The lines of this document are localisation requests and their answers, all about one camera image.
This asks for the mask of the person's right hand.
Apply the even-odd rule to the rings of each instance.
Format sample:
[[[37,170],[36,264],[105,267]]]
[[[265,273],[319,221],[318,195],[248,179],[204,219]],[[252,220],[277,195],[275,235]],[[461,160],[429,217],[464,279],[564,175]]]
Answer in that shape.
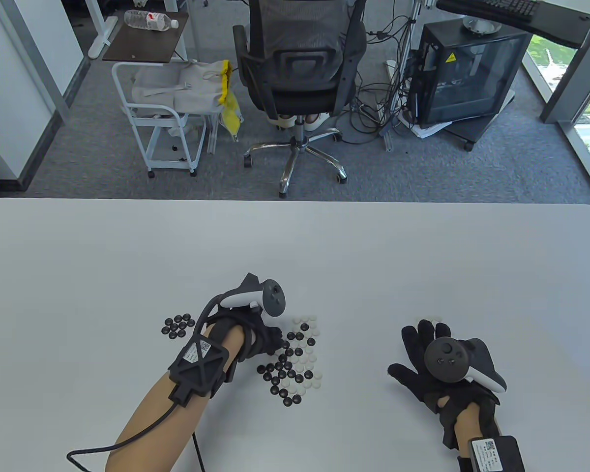
[[[451,337],[447,324],[421,320],[417,326],[404,326],[401,337],[412,368],[394,363],[388,366],[388,375],[438,416],[443,427],[443,444],[468,460],[471,439],[500,436],[495,418],[499,399],[476,381],[446,383],[430,373],[425,362],[426,350],[435,340]]]

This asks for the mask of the person's left hand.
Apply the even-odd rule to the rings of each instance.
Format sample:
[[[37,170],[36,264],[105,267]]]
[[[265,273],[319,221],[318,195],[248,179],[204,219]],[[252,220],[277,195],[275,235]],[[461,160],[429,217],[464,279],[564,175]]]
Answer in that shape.
[[[282,345],[281,329],[265,324],[259,307],[218,309],[207,317],[205,326],[207,337],[229,352],[228,364],[273,354]]]

